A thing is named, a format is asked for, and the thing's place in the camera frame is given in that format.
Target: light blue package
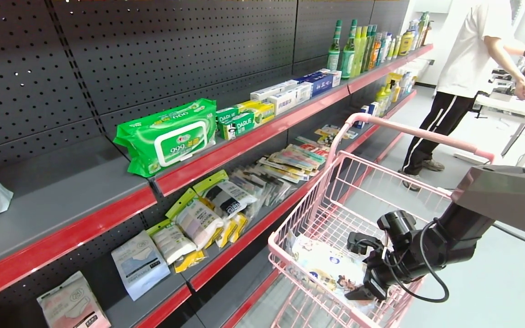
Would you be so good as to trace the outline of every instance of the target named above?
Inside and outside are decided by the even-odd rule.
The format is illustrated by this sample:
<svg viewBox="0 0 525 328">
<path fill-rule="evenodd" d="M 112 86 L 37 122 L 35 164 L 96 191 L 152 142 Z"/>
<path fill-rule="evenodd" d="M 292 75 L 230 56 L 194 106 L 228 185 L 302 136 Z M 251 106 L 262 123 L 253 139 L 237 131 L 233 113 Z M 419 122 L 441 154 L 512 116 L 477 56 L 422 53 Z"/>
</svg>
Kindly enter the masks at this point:
<svg viewBox="0 0 525 328">
<path fill-rule="evenodd" d="M 133 301 L 169 275 L 169 268 L 146 231 L 111 252 Z"/>
</svg>

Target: cable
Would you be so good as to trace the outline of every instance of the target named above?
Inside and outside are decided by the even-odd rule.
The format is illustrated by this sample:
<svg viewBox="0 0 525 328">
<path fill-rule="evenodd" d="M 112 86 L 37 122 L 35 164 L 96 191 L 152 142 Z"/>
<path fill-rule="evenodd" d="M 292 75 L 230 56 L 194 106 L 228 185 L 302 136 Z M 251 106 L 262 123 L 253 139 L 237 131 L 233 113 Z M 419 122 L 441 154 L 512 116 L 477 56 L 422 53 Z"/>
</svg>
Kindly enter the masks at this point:
<svg viewBox="0 0 525 328">
<path fill-rule="evenodd" d="M 410 296 L 414 297 L 414 298 L 417 298 L 417 299 L 420 299 L 421 301 L 426 301 L 426 302 L 430 302 L 430 303 L 443 303 L 445 301 L 448 300 L 448 297 L 449 297 L 449 292 L 448 292 L 448 287 L 447 285 L 443 282 L 443 280 L 441 280 L 441 278 L 439 278 L 439 276 L 437 276 L 437 274 L 435 273 L 435 271 L 433 270 L 433 268 L 431 267 L 431 264 L 429 263 L 429 260 L 427 260 L 427 256 L 425 256 L 425 246 L 424 246 L 424 236 L 425 236 L 425 232 L 431 228 L 431 226 L 433 224 L 435 224 L 437 221 L 436 220 L 433 220 L 429 223 L 427 223 L 427 225 L 425 226 L 425 228 L 422 229 L 421 231 L 421 236 L 419 238 L 419 248 L 421 249 L 421 256 L 422 256 L 422 259 L 425 261 L 425 265 L 427 266 L 427 269 L 429 269 L 429 272 L 431 273 L 431 275 L 433 276 L 433 278 L 435 278 L 435 280 L 439 283 L 439 285 L 441 285 L 441 287 L 443 288 L 443 292 L 444 292 L 444 296 L 442 298 L 428 298 L 428 297 L 423 297 L 421 295 L 416 295 L 415 293 L 413 293 L 410 289 L 406 288 L 406 286 L 400 282 L 400 280 L 398 279 L 398 277 L 396 276 L 396 274 L 394 273 L 394 270 L 390 268 L 390 273 L 392 274 L 392 276 L 394 277 L 394 280 L 396 280 L 396 283 L 398 285 L 400 285 L 400 287 L 402 287 L 402 289 L 404 289 L 404 291 L 406 291 L 406 293 L 408 293 Z M 420 280 L 422 277 L 419 277 L 417 278 L 416 280 L 413 280 L 413 282 L 416 282 L 417 280 Z"/>
</svg>

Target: yellow bottle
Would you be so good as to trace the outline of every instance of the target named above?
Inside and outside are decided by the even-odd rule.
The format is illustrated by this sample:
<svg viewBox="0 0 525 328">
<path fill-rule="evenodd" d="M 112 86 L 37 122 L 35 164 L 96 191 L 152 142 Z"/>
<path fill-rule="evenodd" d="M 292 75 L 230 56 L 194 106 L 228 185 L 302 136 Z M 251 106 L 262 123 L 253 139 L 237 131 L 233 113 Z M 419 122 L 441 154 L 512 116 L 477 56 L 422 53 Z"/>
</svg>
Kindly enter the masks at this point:
<svg viewBox="0 0 525 328">
<path fill-rule="evenodd" d="M 364 52 L 366 51 L 368 27 L 363 26 L 361 29 L 356 30 L 356 38 L 354 39 L 354 64 L 352 66 L 352 77 L 360 75 L 362 72 L 362 64 L 364 58 Z"/>
<path fill-rule="evenodd" d="M 402 35 L 402 40 L 400 41 L 400 51 L 398 52 L 398 55 L 399 56 L 408 55 L 413 41 L 414 41 L 414 35 L 412 31 L 406 31 L 406 33 Z"/>
</svg>

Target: equipment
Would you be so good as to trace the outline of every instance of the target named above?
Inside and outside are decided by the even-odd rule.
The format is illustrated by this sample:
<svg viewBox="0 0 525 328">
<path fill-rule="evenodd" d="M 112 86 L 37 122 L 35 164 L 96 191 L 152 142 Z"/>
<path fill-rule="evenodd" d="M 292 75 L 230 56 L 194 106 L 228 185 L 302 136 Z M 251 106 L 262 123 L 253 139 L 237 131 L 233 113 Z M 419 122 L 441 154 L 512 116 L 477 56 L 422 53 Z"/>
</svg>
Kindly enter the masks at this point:
<svg viewBox="0 0 525 328">
<path fill-rule="evenodd" d="M 446 285 L 436 276 L 448 264 L 471 259 L 477 240 L 496 220 L 525 231 L 525 168 L 476 166 L 469 170 L 452 195 L 453 202 L 440 218 L 415 228 L 416 220 L 404 210 L 389 212 L 377 224 L 392 242 L 393 251 L 377 238 L 352 232 L 349 251 L 366 254 L 363 286 L 346 294 L 350 300 L 377 298 L 384 301 L 388 288 L 400 285 L 414 297 L 430 302 L 448 299 Z M 404 284 L 431 273 L 445 296 L 428 299 L 413 294 Z"/>
</svg>

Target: green glass bottle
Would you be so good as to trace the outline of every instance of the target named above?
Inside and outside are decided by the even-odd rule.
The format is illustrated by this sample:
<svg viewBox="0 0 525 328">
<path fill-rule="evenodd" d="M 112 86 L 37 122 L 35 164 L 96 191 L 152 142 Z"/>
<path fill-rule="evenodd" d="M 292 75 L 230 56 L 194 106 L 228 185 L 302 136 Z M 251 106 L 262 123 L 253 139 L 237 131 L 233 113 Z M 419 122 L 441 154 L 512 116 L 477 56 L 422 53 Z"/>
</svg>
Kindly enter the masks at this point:
<svg viewBox="0 0 525 328">
<path fill-rule="evenodd" d="M 340 61 L 340 35 L 341 35 L 341 19 L 338 19 L 335 24 L 334 39 L 329 46 L 329 56 L 327 56 L 327 69 L 332 71 L 337 70 L 337 64 Z"/>
<path fill-rule="evenodd" d="M 356 28 L 358 20 L 352 20 L 352 26 L 350 27 L 350 36 L 348 37 L 348 43 L 344 46 L 344 56 L 341 63 L 341 78 L 347 80 L 352 75 L 352 67 L 354 66 L 354 38 L 356 38 Z"/>
</svg>

